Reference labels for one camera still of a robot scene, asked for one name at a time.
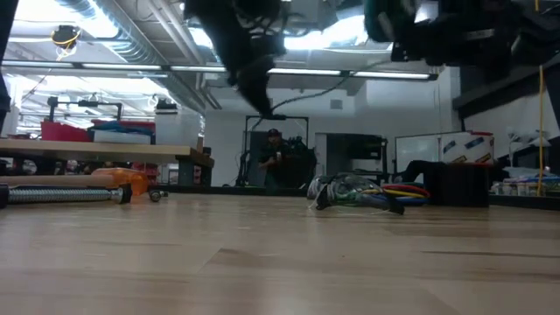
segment coiled wire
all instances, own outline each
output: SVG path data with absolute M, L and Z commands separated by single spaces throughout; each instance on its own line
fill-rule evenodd
M 105 189 L 10 189 L 9 204 L 111 200 Z

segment pile of cables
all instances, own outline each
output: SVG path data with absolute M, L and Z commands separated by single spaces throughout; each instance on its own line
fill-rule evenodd
M 422 184 L 390 184 L 382 187 L 382 192 L 378 189 L 362 191 L 362 194 L 369 195 L 370 198 L 387 200 L 386 195 L 396 198 L 404 206 L 423 206 L 430 201 L 430 193 L 424 189 Z

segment red box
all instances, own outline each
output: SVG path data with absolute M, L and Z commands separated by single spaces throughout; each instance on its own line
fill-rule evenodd
M 86 130 L 60 122 L 42 122 L 41 137 L 46 141 L 91 142 Z

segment black structure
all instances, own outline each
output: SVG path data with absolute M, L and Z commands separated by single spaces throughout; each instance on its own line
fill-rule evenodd
M 120 102 L 98 102 L 98 101 L 59 101 L 58 97 L 49 97 L 46 101 L 49 105 L 49 122 L 54 122 L 54 109 L 56 109 L 60 104 L 77 104 L 80 107 L 85 108 L 97 108 L 98 106 L 116 106 L 116 120 L 120 121 L 123 117 L 123 104 Z
M 8 37 L 10 36 L 17 8 L 18 0 L 0 1 L 0 66 L 2 65 L 2 60 L 4 60 L 4 53 L 6 52 Z M 4 127 L 6 113 L 10 111 L 10 102 L 10 93 L 4 82 L 4 77 L 0 73 L 0 132 L 2 132 Z

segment ceiling light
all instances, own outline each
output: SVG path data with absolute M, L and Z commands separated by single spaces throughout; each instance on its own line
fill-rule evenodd
M 171 66 L 173 71 L 203 72 L 207 74 L 223 74 L 226 68 L 223 66 Z
M 127 76 L 129 78 L 134 78 L 134 79 L 144 79 L 144 78 L 164 79 L 169 77 L 167 73 L 128 73 Z
M 4 60 L 3 67 L 42 67 L 42 68 L 73 68 L 70 62 L 32 61 L 32 60 Z
M 301 74 L 301 75 L 324 75 L 324 76 L 339 76 L 340 71 L 337 70 L 313 70 L 313 69 L 286 69 L 274 68 L 269 71 L 269 74 Z
M 430 75 L 426 73 L 383 73 L 360 71 L 358 73 L 355 73 L 353 77 L 368 79 L 428 80 L 430 78 Z
M 161 66 L 153 65 L 132 65 L 132 64 L 102 64 L 102 63 L 85 63 L 82 66 L 86 69 L 97 70 L 134 70 L 134 71 L 161 71 Z

